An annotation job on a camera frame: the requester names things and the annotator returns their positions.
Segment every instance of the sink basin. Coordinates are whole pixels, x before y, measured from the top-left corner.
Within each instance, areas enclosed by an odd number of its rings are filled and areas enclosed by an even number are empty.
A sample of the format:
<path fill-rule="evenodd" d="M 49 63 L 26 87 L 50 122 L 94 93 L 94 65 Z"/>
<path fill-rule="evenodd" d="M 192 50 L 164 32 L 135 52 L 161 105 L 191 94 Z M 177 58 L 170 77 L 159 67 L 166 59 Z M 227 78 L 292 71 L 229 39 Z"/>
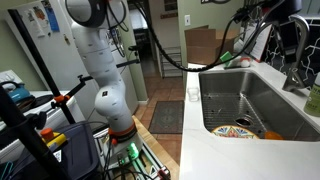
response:
<path fill-rule="evenodd" d="M 199 74 L 205 128 L 246 128 L 264 139 L 266 131 L 284 140 L 319 141 L 319 132 L 268 83 L 251 70 Z"/>

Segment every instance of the white countertop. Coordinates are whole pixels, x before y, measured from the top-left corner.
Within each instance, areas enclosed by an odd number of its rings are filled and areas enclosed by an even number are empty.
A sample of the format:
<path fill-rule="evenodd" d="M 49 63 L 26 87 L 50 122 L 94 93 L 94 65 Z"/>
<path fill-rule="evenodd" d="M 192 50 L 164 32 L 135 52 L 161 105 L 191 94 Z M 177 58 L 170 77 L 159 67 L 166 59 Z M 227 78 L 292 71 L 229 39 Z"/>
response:
<path fill-rule="evenodd" d="M 201 67 L 189 64 L 189 67 Z M 212 70 L 222 70 L 218 66 Z M 286 79 L 265 63 L 253 62 L 258 73 L 295 109 L 303 112 L 307 89 L 302 95 L 282 90 Z M 198 73 L 188 73 L 187 88 L 199 87 Z M 203 123 L 201 100 L 185 98 L 180 179 L 320 179 L 320 142 L 223 138 L 211 134 Z M 306 115 L 320 129 L 320 118 Z"/>

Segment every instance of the colorful plate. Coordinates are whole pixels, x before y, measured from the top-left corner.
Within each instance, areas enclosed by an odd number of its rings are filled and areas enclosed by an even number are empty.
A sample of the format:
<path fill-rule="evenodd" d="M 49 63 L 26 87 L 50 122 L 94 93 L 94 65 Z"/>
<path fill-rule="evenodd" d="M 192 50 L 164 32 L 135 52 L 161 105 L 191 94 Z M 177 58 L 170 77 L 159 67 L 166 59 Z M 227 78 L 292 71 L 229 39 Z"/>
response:
<path fill-rule="evenodd" d="M 211 133 L 220 137 L 232 137 L 232 138 L 245 138 L 245 139 L 260 139 L 253 132 L 248 129 L 239 126 L 219 126 L 215 128 Z"/>

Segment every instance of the light switch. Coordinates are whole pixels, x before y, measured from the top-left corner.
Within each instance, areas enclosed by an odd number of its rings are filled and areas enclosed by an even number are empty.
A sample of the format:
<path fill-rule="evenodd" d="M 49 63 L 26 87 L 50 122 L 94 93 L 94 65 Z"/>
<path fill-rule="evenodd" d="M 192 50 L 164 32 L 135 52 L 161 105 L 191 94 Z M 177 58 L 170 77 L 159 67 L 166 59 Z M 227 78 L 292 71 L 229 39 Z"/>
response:
<path fill-rule="evenodd" d="M 185 26 L 190 26 L 190 25 L 191 25 L 190 15 L 185 15 L 185 16 L 184 16 L 184 25 L 185 25 Z"/>

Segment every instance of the wooden floor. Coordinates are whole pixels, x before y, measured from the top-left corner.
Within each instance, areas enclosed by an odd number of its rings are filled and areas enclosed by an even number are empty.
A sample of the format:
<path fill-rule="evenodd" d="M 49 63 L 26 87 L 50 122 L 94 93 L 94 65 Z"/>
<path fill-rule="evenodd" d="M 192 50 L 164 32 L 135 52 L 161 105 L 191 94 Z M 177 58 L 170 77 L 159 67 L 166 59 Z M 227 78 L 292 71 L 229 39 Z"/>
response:
<path fill-rule="evenodd" d="M 135 116 L 140 119 L 146 129 L 149 128 L 152 115 L 157 101 L 184 100 L 184 88 L 182 77 L 164 78 L 160 77 L 156 61 L 151 58 L 141 60 L 144 74 L 148 105 L 140 105 Z M 152 134 L 170 156 L 180 165 L 181 134 Z"/>

